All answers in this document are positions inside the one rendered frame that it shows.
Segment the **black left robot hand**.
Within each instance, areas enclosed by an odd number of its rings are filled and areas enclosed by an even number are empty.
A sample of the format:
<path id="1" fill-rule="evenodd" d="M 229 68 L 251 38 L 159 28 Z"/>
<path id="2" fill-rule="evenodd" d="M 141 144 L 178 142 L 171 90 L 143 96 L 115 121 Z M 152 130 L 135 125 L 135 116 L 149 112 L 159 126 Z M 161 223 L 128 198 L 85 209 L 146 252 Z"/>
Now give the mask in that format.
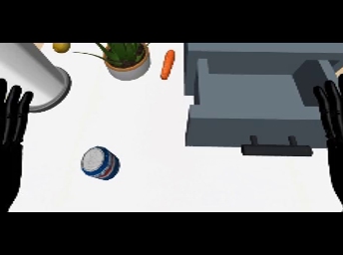
<path id="1" fill-rule="evenodd" d="M 14 202 L 22 178 L 23 135 L 33 94 L 22 93 L 0 78 L 0 212 L 7 212 Z"/>

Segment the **grey open drawer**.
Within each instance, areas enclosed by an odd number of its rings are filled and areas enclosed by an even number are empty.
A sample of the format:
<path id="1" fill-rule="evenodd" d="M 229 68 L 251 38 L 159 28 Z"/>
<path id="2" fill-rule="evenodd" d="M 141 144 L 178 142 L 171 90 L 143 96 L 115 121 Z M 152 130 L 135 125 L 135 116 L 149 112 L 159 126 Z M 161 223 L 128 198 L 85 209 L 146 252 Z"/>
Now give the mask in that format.
<path id="1" fill-rule="evenodd" d="M 306 61 L 291 75 L 214 74 L 196 62 L 196 93 L 189 106 L 184 143 L 239 146 L 255 136 L 263 144 L 325 146 L 313 88 L 335 78 L 325 60 Z"/>

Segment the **blue and red can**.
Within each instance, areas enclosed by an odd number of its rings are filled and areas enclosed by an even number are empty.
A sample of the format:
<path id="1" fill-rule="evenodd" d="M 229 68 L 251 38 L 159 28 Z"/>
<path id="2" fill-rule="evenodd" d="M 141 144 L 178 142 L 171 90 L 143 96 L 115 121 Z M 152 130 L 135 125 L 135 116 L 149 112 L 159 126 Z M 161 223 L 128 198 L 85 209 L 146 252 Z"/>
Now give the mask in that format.
<path id="1" fill-rule="evenodd" d="M 121 168 L 119 159 L 101 146 L 91 147 L 82 155 L 81 169 L 84 173 L 100 179 L 112 179 Z"/>

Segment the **large white cylinder container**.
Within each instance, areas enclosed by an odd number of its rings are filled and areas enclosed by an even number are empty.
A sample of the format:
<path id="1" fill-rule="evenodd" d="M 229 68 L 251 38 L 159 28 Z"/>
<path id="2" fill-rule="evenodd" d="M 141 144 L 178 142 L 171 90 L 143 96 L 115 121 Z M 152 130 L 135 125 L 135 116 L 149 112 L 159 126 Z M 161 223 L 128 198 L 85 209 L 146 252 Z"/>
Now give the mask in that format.
<path id="1" fill-rule="evenodd" d="M 69 94 L 72 80 L 33 43 L 0 43 L 0 78 L 33 93 L 30 113 L 51 109 Z"/>

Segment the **grey cabinet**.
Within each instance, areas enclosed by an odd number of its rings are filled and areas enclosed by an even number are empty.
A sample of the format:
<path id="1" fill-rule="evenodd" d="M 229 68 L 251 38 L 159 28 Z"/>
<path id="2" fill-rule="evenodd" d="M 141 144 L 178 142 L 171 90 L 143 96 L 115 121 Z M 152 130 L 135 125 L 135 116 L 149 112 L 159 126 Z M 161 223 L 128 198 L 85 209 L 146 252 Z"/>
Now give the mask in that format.
<path id="1" fill-rule="evenodd" d="M 196 62 L 206 60 L 206 72 L 215 75 L 289 76 L 298 87 L 306 107 L 316 105 L 308 92 L 316 85 L 334 79 L 343 68 L 343 43 L 184 43 L 183 76 L 184 94 L 193 96 L 199 106 L 201 88 L 196 81 Z"/>

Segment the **yellow-green fruit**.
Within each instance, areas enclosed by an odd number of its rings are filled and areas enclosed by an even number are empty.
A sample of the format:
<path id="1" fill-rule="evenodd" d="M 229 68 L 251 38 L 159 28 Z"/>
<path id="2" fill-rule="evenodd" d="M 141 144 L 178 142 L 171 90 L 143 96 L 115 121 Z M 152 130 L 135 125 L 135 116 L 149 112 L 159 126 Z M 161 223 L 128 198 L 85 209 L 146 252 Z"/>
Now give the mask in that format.
<path id="1" fill-rule="evenodd" d="M 53 50 L 57 53 L 66 53 L 70 49 L 70 44 L 69 43 L 54 43 L 53 44 Z"/>

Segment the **potted green plant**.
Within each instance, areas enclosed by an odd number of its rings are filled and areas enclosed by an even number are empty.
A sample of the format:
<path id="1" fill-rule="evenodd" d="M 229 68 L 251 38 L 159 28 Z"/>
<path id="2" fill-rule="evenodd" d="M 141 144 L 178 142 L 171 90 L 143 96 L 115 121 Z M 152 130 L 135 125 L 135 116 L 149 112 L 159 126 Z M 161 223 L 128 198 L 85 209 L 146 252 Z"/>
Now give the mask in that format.
<path id="1" fill-rule="evenodd" d="M 103 55 L 97 57 L 107 68 L 110 75 L 119 81 L 133 81 L 140 78 L 150 68 L 150 50 L 147 43 L 97 43 Z"/>

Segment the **orange carrot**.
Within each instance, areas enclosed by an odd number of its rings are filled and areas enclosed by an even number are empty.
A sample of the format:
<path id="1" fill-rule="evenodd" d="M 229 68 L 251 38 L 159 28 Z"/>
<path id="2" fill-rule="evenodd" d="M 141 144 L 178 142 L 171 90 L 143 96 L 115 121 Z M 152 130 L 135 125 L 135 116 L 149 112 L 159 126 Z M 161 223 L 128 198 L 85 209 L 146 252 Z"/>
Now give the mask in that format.
<path id="1" fill-rule="evenodd" d="M 164 59 L 164 66 L 161 72 L 161 79 L 167 80 L 171 74 L 171 67 L 174 62 L 174 50 L 168 50 Z"/>

